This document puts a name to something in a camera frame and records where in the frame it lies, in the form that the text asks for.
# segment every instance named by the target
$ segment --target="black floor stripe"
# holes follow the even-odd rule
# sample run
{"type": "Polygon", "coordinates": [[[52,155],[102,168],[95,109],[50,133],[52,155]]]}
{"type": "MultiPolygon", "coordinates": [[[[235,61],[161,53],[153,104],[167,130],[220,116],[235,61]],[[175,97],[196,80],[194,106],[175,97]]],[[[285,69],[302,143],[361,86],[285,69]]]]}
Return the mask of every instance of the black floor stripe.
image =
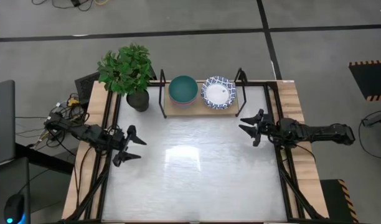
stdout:
{"type": "Polygon", "coordinates": [[[275,78],[277,80],[282,80],[282,74],[280,73],[278,59],[276,58],[275,48],[273,46],[273,41],[272,41],[269,26],[268,26],[268,19],[266,18],[263,1],[257,0],[257,4],[258,4],[258,10],[260,11],[261,21],[263,23],[266,44],[268,46],[268,51],[270,53],[270,58],[271,58],[272,66],[273,66],[273,72],[275,73],[275,78]]]}
{"type": "Polygon", "coordinates": [[[282,27],[270,28],[270,32],[303,32],[303,31],[327,31],[327,30],[363,30],[381,29],[381,24],[353,25],[353,26],[320,26],[320,27],[282,27]]]}
{"type": "Polygon", "coordinates": [[[126,34],[90,34],[90,35],[61,35],[44,37],[1,37],[0,42],[23,42],[23,41],[43,41],[43,40],[84,40],[84,39],[107,39],[125,37],[163,37],[177,35],[204,35],[204,34],[249,34],[263,32],[262,28],[244,29],[212,29],[212,30],[179,30],[160,32],[134,32],[126,34]]]}

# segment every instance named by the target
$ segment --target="wooden tray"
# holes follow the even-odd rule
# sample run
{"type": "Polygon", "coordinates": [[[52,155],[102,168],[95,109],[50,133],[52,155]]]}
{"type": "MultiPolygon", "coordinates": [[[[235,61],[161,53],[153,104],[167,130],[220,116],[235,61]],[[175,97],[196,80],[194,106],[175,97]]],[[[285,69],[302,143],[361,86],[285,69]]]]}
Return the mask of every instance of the wooden tray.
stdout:
{"type": "Polygon", "coordinates": [[[169,96],[168,86],[169,83],[165,85],[164,89],[164,112],[167,116],[193,116],[193,115],[236,115],[239,112],[238,98],[236,96],[235,101],[232,105],[225,110],[216,110],[209,108],[202,99],[200,95],[200,89],[202,88],[203,82],[197,82],[199,87],[196,101],[188,108],[180,108],[175,105],[169,96]]]}

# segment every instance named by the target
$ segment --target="black plant pot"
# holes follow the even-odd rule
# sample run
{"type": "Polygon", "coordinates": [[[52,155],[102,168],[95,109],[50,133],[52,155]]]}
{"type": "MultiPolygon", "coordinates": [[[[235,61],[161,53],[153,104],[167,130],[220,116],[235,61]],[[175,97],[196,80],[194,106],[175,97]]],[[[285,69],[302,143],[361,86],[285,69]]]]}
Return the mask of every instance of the black plant pot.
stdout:
{"type": "Polygon", "coordinates": [[[149,108],[148,91],[138,91],[132,95],[127,94],[127,103],[136,111],[143,112],[149,108]]]}

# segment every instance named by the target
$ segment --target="green leaves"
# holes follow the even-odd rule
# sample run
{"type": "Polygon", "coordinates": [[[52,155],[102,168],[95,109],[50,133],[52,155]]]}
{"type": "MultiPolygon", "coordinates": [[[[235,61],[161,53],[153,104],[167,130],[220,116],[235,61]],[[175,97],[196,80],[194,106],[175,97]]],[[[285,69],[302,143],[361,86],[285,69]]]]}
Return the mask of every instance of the green leaves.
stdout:
{"type": "Polygon", "coordinates": [[[151,61],[145,46],[130,44],[122,47],[118,54],[108,51],[98,62],[99,82],[105,89],[125,95],[145,90],[151,78],[151,61]]]}

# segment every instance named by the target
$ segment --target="stacked bowls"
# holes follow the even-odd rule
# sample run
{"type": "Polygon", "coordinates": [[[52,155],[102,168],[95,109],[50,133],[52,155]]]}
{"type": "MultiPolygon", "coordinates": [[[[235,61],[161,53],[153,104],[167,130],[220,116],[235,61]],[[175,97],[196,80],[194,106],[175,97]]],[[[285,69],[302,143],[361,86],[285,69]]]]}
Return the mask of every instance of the stacked bowls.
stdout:
{"type": "Polygon", "coordinates": [[[197,90],[196,81],[186,75],[176,77],[168,87],[171,101],[181,108],[187,108],[193,104],[196,100],[197,90]]]}

